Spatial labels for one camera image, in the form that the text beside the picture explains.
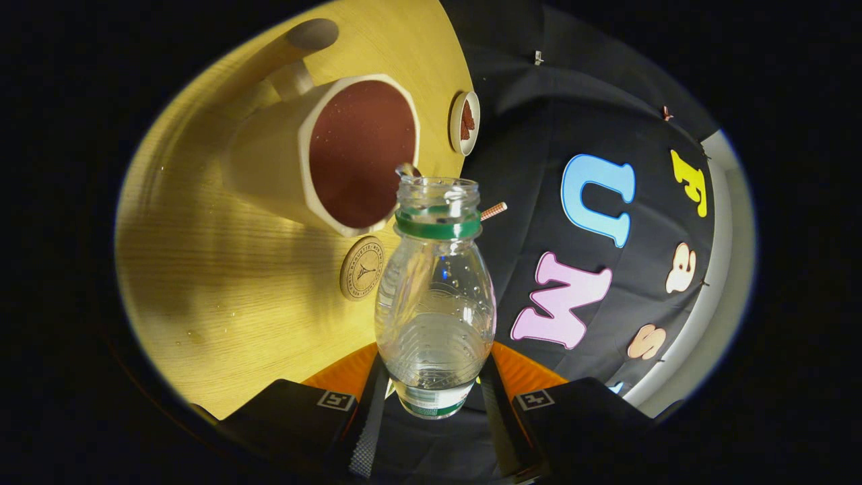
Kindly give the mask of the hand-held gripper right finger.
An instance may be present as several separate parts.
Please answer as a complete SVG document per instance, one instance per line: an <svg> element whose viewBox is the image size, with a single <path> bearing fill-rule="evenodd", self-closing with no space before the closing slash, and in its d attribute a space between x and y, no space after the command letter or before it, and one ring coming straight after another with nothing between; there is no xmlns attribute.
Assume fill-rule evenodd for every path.
<svg viewBox="0 0 862 485"><path fill-rule="evenodd" d="M610 482L655 427L601 381L567 381L504 344L479 380L507 482Z"/></svg>

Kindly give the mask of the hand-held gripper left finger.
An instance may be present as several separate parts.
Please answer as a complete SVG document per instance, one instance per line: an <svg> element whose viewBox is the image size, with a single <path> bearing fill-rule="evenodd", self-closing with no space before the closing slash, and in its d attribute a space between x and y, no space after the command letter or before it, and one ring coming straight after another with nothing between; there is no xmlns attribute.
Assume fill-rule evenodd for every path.
<svg viewBox="0 0 862 485"><path fill-rule="evenodd" d="M302 383L277 379L225 418L191 408L251 482L369 482L389 381L372 343Z"/></svg>

